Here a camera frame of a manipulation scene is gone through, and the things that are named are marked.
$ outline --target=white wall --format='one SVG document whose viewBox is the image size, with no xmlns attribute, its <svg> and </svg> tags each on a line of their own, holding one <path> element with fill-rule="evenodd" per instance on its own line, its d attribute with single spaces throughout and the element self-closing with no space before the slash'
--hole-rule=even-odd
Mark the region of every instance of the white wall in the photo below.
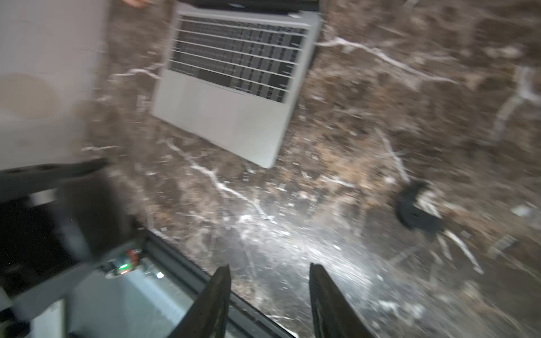
<svg viewBox="0 0 541 338">
<path fill-rule="evenodd" d="M 76 160 L 108 3 L 0 0 L 0 169 Z"/>
</svg>

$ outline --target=keyboard key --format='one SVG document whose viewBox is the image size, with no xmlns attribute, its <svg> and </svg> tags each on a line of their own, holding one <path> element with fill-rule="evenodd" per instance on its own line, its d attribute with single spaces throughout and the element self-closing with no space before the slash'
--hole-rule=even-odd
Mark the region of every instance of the keyboard key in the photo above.
<svg viewBox="0 0 541 338">
<path fill-rule="evenodd" d="M 271 85 L 273 87 L 277 88 L 287 88 L 287 83 L 289 82 L 289 78 L 285 76 L 280 76 L 276 74 L 271 74 L 268 85 Z"/>
<path fill-rule="evenodd" d="M 302 42 L 302 36 L 291 35 L 291 38 L 289 39 L 289 46 L 299 48 L 301 47 L 301 42 Z"/>
</svg>

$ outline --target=black object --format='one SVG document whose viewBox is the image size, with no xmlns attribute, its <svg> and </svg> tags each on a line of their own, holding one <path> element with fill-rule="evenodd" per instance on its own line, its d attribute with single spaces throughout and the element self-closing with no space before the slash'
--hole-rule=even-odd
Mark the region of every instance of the black object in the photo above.
<svg viewBox="0 0 541 338">
<path fill-rule="evenodd" d="M 105 160 L 0 171 L 0 287 L 19 321 L 66 295 L 97 264 L 136 247 Z M 57 189 L 34 206 L 29 194 Z"/>
<path fill-rule="evenodd" d="M 105 173 L 67 178 L 53 207 L 60 242 L 80 262 L 101 264 L 134 249 L 134 228 Z"/>
<path fill-rule="evenodd" d="M 316 338 L 373 337 L 322 265 L 310 264 L 309 287 Z"/>
<path fill-rule="evenodd" d="M 442 229 L 443 220 L 414 205 L 417 195 L 424 188 L 426 188 L 425 182 L 413 182 L 400 193 L 397 201 L 397 216 L 408 229 L 419 228 L 429 234 L 435 234 Z"/>
<path fill-rule="evenodd" d="M 106 165 L 106 160 L 98 159 L 74 164 L 41 164 L 2 170 L 0 171 L 0 203 L 55 188 L 55 182 L 60 179 L 93 173 Z"/>
<path fill-rule="evenodd" d="M 229 266 L 219 267 L 169 338 L 223 338 L 230 294 Z"/>
</svg>

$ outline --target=white marble vein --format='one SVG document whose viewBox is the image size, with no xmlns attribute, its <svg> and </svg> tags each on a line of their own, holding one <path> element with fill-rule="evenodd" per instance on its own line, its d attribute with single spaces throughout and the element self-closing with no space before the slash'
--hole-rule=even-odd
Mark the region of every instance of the white marble vein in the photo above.
<svg viewBox="0 0 541 338">
<path fill-rule="evenodd" d="M 420 71 L 418 69 L 415 69 L 403 62 L 397 61 L 393 59 L 392 57 L 389 57 L 389 55 L 382 52 L 379 48 L 370 48 L 365 44 L 359 43 L 359 42 L 351 42 L 345 39 L 342 39 L 341 37 L 335 37 L 332 40 L 324 41 L 324 42 L 318 42 L 318 46 L 320 47 L 334 47 L 334 46 L 345 46 L 345 47 L 352 47 L 352 48 L 360 48 L 364 51 L 369 52 L 372 55 L 375 55 L 382 59 L 383 61 L 400 68 L 401 70 L 407 71 L 410 74 L 417 75 L 423 79 L 429 80 L 429 81 L 438 81 L 438 82 L 451 82 L 451 83 L 457 83 L 455 80 L 452 80 L 447 77 L 441 77 L 441 76 L 435 76 L 428 73 L 425 73 L 423 71 Z"/>
<path fill-rule="evenodd" d="M 391 154 L 391 156 L 393 157 L 394 164 L 397 166 L 397 170 L 398 170 L 398 173 L 400 174 L 400 177 L 402 178 L 404 182 L 409 183 L 411 181 L 410 176 L 406 172 L 406 168 L 404 167 L 404 164 L 402 163 L 402 159 L 398 157 L 398 155 L 393 151 L 391 142 L 389 141 L 387 136 L 385 136 L 383 131 L 381 131 L 378 128 L 376 128 L 375 131 L 378 133 L 379 137 L 381 137 L 381 140 L 383 141 L 383 144 L 385 146 L 385 149 L 387 149 L 387 152 Z"/>
<path fill-rule="evenodd" d="M 485 272 L 483 271 L 483 269 L 481 268 L 481 265 L 479 265 L 479 263 L 477 262 L 477 259 L 475 258 L 475 256 L 473 255 L 473 253 L 471 253 L 471 251 L 468 249 L 468 246 L 466 245 L 466 243 L 464 243 L 460 238 L 458 238 L 457 235 L 455 235 L 454 233 L 450 232 L 449 230 L 445 230 L 444 231 L 444 234 L 445 236 L 449 237 L 450 239 L 452 239 L 457 245 L 458 247 L 462 250 L 462 252 L 464 253 L 464 255 L 466 255 L 466 257 L 468 257 L 470 259 L 470 261 L 472 262 L 473 264 L 473 269 L 475 271 L 477 271 L 478 273 L 480 274 L 484 274 Z"/>
<path fill-rule="evenodd" d="M 111 77 L 132 76 L 132 75 L 136 75 L 136 74 L 146 74 L 146 75 L 150 76 L 151 78 L 159 80 L 159 79 L 161 79 L 161 77 L 159 75 L 157 75 L 157 74 L 154 74 L 152 71 L 156 70 L 157 68 L 159 68 L 161 66 L 163 66 L 163 63 L 154 63 L 154 64 L 151 64 L 148 67 L 145 67 L 145 68 L 132 68 L 132 69 L 128 70 L 125 73 L 111 74 Z"/>
<path fill-rule="evenodd" d="M 81 151 L 100 151 L 100 150 L 114 149 L 114 148 L 118 148 L 118 146 L 117 145 L 106 145 L 105 147 L 89 146 L 89 147 L 81 148 Z"/>
<path fill-rule="evenodd" d="M 216 176 L 215 171 L 209 170 L 209 169 L 207 169 L 205 167 L 202 167 L 199 164 L 197 164 L 189 154 L 185 153 L 182 149 L 175 146 L 171 139 L 167 140 L 166 144 L 171 150 L 177 152 L 186 161 L 188 161 L 188 163 L 190 163 L 190 168 L 195 169 L 195 170 L 199 171 L 200 173 L 204 174 L 205 176 L 207 176 L 210 179 L 210 181 L 212 182 L 212 184 L 214 185 L 214 187 L 218 190 L 218 192 L 224 198 L 228 198 L 229 196 L 226 193 L 230 193 L 230 194 L 240 198 L 241 200 L 247 202 L 248 204 L 252 205 L 255 208 L 255 210 L 257 210 L 257 212 L 259 213 L 259 215 L 261 216 L 262 219 L 270 220 L 271 222 L 274 223 L 274 221 L 272 220 L 272 217 L 269 217 L 269 215 L 267 215 L 267 213 L 264 212 L 263 209 L 261 209 L 261 206 L 259 205 L 258 200 L 250 200 L 249 198 L 247 198 L 246 196 L 244 196 L 240 192 L 238 192 L 236 190 L 233 190 L 230 187 L 228 187 L 227 185 L 225 185 L 225 183 L 220 182 L 220 180 L 218 180 L 218 177 Z"/>
<path fill-rule="evenodd" d="M 541 106 L 541 95 L 533 91 L 533 77 L 535 71 L 531 67 L 517 67 L 515 71 L 515 81 L 517 87 L 502 106 L 498 109 L 494 126 L 492 127 L 490 140 L 497 142 L 502 137 L 505 126 L 509 118 L 513 115 L 515 109 L 525 101 L 536 106 Z"/>
<path fill-rule="evenodd" d="M 346 181 L 342 181 L 338 176 L 327 177 L 325 175 L 322 175 L 320 180 L 322 180 L 323 182 L 337 183 L 339 185 L 343 185 L 344 187 L 348 187 L 348 188 L 355 188 L 355 184 L 351 184 L 351 183 L 348 183 Z"/>
</svg>

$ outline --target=red component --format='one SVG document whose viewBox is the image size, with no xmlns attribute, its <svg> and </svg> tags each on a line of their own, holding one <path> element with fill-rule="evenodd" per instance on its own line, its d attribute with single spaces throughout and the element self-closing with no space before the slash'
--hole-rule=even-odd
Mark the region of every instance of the red component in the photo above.
<svg viewBox="0 0 541 338">
<path fill-rule="evenodd" d="M 139 265 L 139 257 L 137 256 L 135 251 L 129 249 L 129 250 L 127 250 L 127 252 L 128 252 L 128 256 L 130 256 L 131 261 L 134 262 L 136 266 L 138 266 Z"/>
</svg>

